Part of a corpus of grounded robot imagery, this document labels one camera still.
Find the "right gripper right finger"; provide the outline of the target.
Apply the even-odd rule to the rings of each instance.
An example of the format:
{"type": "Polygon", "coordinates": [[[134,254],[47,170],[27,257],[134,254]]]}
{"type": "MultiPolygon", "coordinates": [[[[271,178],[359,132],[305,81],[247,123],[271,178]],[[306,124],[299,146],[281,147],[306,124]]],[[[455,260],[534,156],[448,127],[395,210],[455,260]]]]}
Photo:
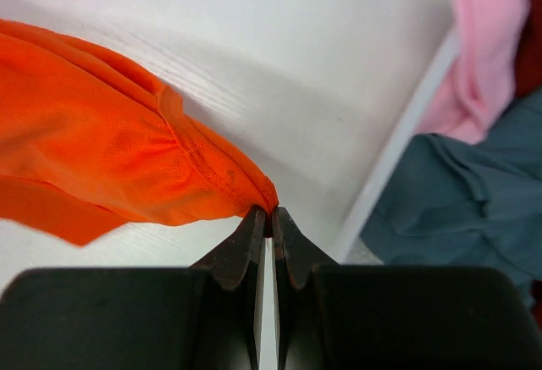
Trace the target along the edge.
{"type": "Polygon", "coordinates": [[[501,272],[341,265],[282,207],[270,229],[279,368],[540,368],[540,331],[501,272]]]}

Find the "orange t shirt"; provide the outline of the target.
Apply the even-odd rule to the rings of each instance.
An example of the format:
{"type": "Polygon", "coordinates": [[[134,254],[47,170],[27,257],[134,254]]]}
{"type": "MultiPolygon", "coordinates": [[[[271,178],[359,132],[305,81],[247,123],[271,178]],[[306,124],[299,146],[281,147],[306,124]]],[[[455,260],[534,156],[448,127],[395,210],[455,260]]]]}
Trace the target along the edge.
{"type": "Polygon", "coordinates": [[[150,71],[2,21],[2,218],[84,246],[127,223],[180,226],[278,203],[259,167],[150,71]]]}

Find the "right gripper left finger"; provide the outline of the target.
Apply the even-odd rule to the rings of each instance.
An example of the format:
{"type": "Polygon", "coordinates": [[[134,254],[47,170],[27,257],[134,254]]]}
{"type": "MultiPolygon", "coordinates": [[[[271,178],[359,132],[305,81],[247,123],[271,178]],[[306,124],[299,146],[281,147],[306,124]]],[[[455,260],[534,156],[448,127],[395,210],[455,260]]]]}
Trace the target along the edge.
{"type": "Polygon", "coordinates": [[[40,268],[1,296],[4,369],[255,369],[266,214],[187,268],[40,268]]]}

